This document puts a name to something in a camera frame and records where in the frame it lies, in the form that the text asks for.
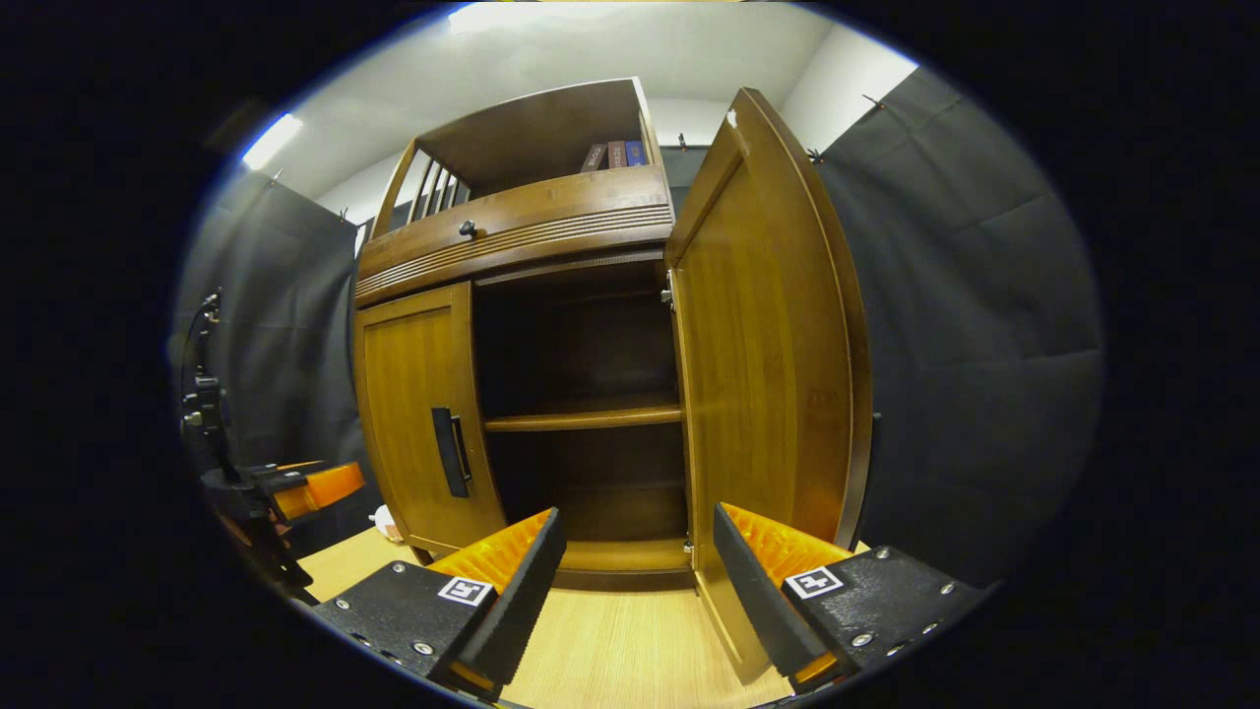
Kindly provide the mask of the wooden double-door shoe cabinet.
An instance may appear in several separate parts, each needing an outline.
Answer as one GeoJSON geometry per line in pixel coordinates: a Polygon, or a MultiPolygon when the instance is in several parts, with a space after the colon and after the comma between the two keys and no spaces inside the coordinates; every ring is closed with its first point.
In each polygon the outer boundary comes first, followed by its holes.
{"type": "MultiPolygon", "coordinates": [[[[617,140],[643,140],[649,161],[643,166],[662,167],[667,181],[635,77],[554,87],[428,128],[410,139],[365,242],[472,199],[582,174],[590,144],[617,140]]],[[[472,283],[483,421],[680,407],[673,319],[659,300],[665,242],[561,256],[428,287],[472,283]]],[[[559,586],[692,586],[690,559],[680,550],[690,535],[680,422],[484,431],[504,529],[547,508],[561,511],[567,548],[554,578],[559,586]]]]}

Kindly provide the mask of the wooden inner shelf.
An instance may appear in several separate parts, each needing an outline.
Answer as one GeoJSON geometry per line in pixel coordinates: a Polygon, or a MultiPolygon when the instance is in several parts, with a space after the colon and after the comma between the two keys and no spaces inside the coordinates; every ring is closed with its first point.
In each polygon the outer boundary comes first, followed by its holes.
{"type": "Polygon", "coordinates": [[[678,404],[576,411],[536,416],[508,416],[484,422],[490,432],[548,432],[564,429],[617,429],[656,423],[679,423],[678,404]]]}

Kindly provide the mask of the ribbed wooden drawer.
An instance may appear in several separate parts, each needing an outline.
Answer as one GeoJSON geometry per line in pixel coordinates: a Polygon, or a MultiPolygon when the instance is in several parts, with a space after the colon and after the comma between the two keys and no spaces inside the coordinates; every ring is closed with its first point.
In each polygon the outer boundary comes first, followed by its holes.
{"type": "Polygon", "coordinates": [[[674,225],[664,171],[655,165],[554,178],[423,217],[363,247],[355,309],[404,293],[561,256],[656,246],[674,225]],[[474,220],[475,238],[457,234],[474,220]]]}

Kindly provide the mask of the black door handle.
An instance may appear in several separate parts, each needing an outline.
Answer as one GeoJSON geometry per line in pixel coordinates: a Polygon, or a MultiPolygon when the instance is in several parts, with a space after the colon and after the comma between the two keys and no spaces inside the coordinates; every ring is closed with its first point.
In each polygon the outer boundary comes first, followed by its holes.
{"type": "Polygon", "coordinates": [[[454,412],[446,407],[433,407],[431,417],[449,492],[454,497],[470,497],[469,485],[472,481],[472,471],[470,471],[467,461],[467,445],[465,445],[461,429],[461,417],[454,416],[454,412]]]}

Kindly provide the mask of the wooden shoe cabinet door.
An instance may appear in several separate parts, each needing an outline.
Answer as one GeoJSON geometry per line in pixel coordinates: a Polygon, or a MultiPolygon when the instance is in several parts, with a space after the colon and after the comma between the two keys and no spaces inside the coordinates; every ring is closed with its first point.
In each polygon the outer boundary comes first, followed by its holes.
{"type": "Polygon", "coordinates": [[[472,283],[428,288],[357,311],[352,372],[365,450],[406,544],[438,555],[504,529],[478,400],[472,283]],[[449,492],[433,407],[461,417],[472,471],[470,497],[449,492]]]}
{"type": "Polygon", "coordinates": [[[824,183],[764,94],[738,89],[665,246],[688,466],[690,565],[741,683],[769,671],[714,545],[735,504],[845,547],[873,427],[862,290],[824,183]]]}

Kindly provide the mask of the ceiling light panel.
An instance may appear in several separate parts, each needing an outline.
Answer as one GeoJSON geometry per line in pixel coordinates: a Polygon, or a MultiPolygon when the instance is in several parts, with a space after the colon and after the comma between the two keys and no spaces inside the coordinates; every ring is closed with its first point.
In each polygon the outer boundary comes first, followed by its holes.
{"type": "Polygon", "coordinates": [[[467,3],[447,15],[447,26],[454,34],[472,34],[490,29],[510,28],[524,23],[527,26],[546,20],[570,19],[590,13],[590,3],[536,3],[494,0],[486,3],[467,3]]]}
{"type": "Polygon", "coordinates": [[[265,130],[265,133],[261,133],[249,145],[249,149],[246,149],[246,152],[239,156],[239,161],[253,170],[265,169],[267,162],[277,156],[289,141],[300,133],[301,128],[302,120],[285,112],[265,130]]]}

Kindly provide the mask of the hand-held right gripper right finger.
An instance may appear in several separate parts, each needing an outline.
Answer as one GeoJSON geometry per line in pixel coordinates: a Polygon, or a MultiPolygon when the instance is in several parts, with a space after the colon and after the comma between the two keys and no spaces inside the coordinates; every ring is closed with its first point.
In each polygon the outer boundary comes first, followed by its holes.
{"type": "Polygon", "coordinates": [[[713,508],[713,539],[757,640],[799,694],[879,672],[985,598],[898,548],[849,552],[730,502],[713,508]]]}

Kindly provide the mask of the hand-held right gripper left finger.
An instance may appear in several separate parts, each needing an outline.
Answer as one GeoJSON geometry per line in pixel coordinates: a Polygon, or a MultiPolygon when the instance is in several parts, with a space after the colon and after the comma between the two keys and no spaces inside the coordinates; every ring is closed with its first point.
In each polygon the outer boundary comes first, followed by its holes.
{"type": "Polygon", "coordinates": [[[547,508],[432,564],[388,562],[312,613],[402,672],[491,703],[517,678],[566,548],[547,508]]]}

